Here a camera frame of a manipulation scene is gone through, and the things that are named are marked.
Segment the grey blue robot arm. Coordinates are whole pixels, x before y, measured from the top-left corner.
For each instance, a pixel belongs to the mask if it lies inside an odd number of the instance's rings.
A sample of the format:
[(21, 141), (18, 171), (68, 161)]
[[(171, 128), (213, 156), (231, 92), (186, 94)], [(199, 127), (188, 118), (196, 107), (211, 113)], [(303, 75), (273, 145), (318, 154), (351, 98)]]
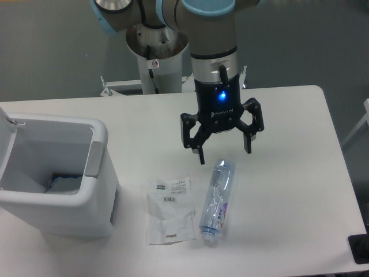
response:
[(264, 124), (259, 102), (240, 99), (235, 14), (257, 1), (91, 1), (107, 33), (126, 31), (145, 94), (179, 92), (182, 53), (189, 49), (197, 96), (196, 114), (180, 116), (181, 140), (200, 159), (213, 134), (239, 129), (251, 152)]

